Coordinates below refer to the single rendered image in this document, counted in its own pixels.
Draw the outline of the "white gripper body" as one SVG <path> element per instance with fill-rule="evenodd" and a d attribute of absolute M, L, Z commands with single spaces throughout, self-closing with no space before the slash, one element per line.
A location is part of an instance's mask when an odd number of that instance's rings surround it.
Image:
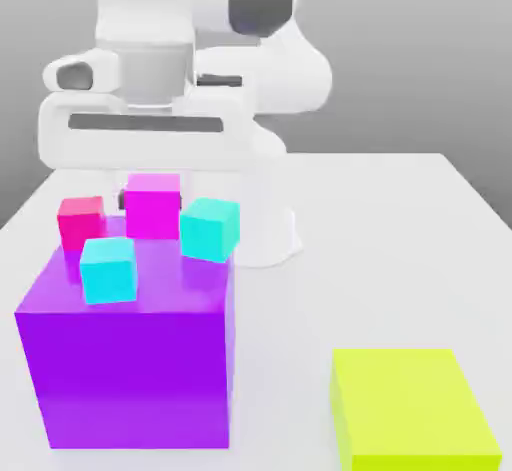
<path fill-rule="evenodd" d="M 237 170 L 256 152 L 258 125 L 239 89 L 191 89 L 171 104 L 167 118 L 182 131 L 71 129 L 74 112 L 134 118 L 112 94 L 50 94 L 38 117 L 38 150 L 52 169 Z"/>

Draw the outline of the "large yellow box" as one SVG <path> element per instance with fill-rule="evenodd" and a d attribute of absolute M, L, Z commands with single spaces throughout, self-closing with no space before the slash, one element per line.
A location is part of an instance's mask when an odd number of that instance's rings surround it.
<path fill-rule="evenodd" d="M 453 351 L 336 349 L 341 471 L 499 471 L 501 449 Z"/>

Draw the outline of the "small magenta cube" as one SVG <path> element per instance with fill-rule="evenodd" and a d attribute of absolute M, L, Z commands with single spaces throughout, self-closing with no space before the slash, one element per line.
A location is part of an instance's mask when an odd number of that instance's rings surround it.
<path fill-rule="evenodd" d="M 136 173 L 124 188 L 126 235 L 135 239 L 179 239 L 180 176 Z"/>

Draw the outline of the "small red cube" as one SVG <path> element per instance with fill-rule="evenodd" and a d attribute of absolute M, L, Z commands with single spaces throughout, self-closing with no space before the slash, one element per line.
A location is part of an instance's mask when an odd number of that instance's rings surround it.
<path fill-rule="evenodd" d="M 65 198 L 57 212 L 61 245 L 65 251 L 81 251 L 88 239 L 106 234 L 101 196 Z"/>

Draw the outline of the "small cyan cube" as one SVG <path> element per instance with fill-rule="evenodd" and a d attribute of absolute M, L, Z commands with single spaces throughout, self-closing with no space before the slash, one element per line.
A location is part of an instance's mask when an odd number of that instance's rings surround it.
<path fill-rule="evenodd" d="M 80 257 L 88 305 L 134 302 L 138 290 L 135 243 L 118 236 L 88 239 Z"/>
<path fill-rule="evenodd" d="M 240 241 L 240 205 L 213 198 L 197 198 L 180 213 L 182 255 L 225 263 Z"/>

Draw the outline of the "large purple box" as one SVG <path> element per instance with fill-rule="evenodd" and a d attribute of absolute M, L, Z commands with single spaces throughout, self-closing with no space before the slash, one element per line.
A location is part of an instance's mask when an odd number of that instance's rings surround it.
<path fill-rule="evenodd" d="M 76 254 L 56 250 L 15 319 L 54 449 L 225 448 L 234 268 L 173 240 L 135 244 L 133 302 L 87 305 Z"/>

